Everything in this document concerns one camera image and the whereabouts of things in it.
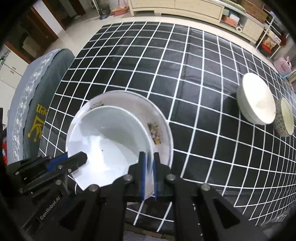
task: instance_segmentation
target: box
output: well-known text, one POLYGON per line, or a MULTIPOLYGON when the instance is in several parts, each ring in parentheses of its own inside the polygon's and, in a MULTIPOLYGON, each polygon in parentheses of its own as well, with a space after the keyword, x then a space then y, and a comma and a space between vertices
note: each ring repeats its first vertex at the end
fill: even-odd
POLYGON ((255 4, 249 2, 248 0, 239 0, 239 4, 245 8, 246 13, 256 18, 259 22, 265 23, 268 14, 261 10, 261 8, 257 7, 255 4))
POLYGON ((233 19, 236 22, 239 22, 239 17, 237 15, 235 15, 233 12, 230 12, 230 14, 228 15, 231 19, 233 19))
POLYGON ((238 22, 236 22, 235 20, 233 20, 230 17, 227 17, 226 15, 222 15, 222 21, 225 23, 228 23, 229 25, 233 26, 233 27, 237 27, 238 22))
POLYGON ((281 44, 281 39, 273 31, 269 30, 268 34, 274 42, 276 42, 279 45, 281 44))
POLYGON ((263 8, 264 2, 262 0, 248 0, 248 1, 256 5, 257 7, 259 7, 260 9, 263 8))

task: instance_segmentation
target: drawer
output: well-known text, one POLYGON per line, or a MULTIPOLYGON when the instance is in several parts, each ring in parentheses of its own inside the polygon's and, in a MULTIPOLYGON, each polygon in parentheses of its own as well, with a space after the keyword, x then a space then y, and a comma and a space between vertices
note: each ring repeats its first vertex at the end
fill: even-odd
POLYGON ((196 12, 215 19, 220 18, 222 7, 202 0, 176 0, 176 9, 196 12))
POLYGON ((0 107, 3 108, 3 124, 7 125, 7 112, 10 109, 15 89, 0 80, 0 107))
POLYGON ((28 63, 26 61, 24 61, 21 57, 19 57, 16 53, 12 51, 9 53, 4 63, 20 75, 23 75, 28 66, 28 63))
POLYGON ((131 0, 133 8, 163 7, 175 8, 175 0, 131 0))
POLYGON ((0 70, 0 80, 4 83, 16 89, 21 78, 22 77, 17 72, 13 71, 5 64, 2 66, 0 70))
POLYGON ((254 39, 255 41, 257 41, 262 32, 263 32, 263 28, 260 27, 258 24, 256 24, 255 22, 253 22, 250 19, 247 20, 242 20, 242 25, 244 26, 242 29, 242 33, 249 36, 250 38, 254 39))

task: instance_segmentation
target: table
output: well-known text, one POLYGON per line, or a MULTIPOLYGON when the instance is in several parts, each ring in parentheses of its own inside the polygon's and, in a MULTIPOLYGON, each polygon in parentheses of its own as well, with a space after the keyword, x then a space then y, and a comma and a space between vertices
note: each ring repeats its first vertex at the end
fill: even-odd
MULTIPOLYGON (((241 115, 236 90, 247 72, 260 75, 275 99, 287 98, 296 114, 296 96, 288 84, 226 39, 169 23, 103 26, 56 90, 40 153, 65 151, 70 122, 88 100, 111 90, 134 91, 168 119, 174 174, 211 184, 256 225, 281 221, 296 195, 295 136, 280 137, 272 125, 253 125, 241 115)), ((126 222, 173 234, 172 204, 152 199, 129 205, 126 222)))

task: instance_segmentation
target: tile floor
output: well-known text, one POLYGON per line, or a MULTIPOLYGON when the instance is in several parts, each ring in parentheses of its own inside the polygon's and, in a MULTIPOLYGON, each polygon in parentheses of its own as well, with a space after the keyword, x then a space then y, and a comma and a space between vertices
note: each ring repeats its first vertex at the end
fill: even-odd
POLYGON ((68 48, 75 56, 77 56, 84 45, 103 25, 132 21, 175 23, 204 30, 208 33, 215 34, 225 39, 230 39, 233 43, 253 53, 276 71, 273 64, 269 60, 267 60, 259 51, 257 51, 255 47, 251 45, 246 39, 240 37, 239 35, 235 35, 224 28, 203 21, 173 15, 154 16, 153 12, 140 12, 134 17, 131 16, 130 13, 127 13, 122 16, 110 16, 106 19, 100 20, 97 11, 93 9, 84 16, 74 20, 72 25, 66 31, 60 32, 58 34, 59 39, 54 42, 46 52, 56 48, 68 48))

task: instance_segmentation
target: screw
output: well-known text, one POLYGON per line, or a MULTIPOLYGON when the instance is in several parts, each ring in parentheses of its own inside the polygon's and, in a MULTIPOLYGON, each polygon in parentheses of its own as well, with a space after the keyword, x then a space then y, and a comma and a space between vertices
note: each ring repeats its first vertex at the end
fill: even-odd
POLYGON ((175 176, 174 174, 168 174, 168 175, 167 175, 167 179, 168 179, 169 181, 174 181, 174 180, 176 179, 176 176, 175 176))
POLYGON ((210 186, 209 184, 207 184, 207 183, 203 183, 203 184, 201 185, 201 188, 202 188, 202 190, 204 190, 204 191, 209 191, 209 190, 211 189, 211 186, 210 186))
POLYGON ((125 174, 124 177, 123 177, 123 179, 126 180, 126 181, 130 181, 130 180, 133 179, 133 176, 130 175, 130 174, 125 174))
POLYGON ((96 190, 98 190, 98 188, 99 188, 99 186, 96 185, 96 184, 91 184, 91 185, 89 186, 89 190, 90 190, 91 192, 95 192, 96 190))

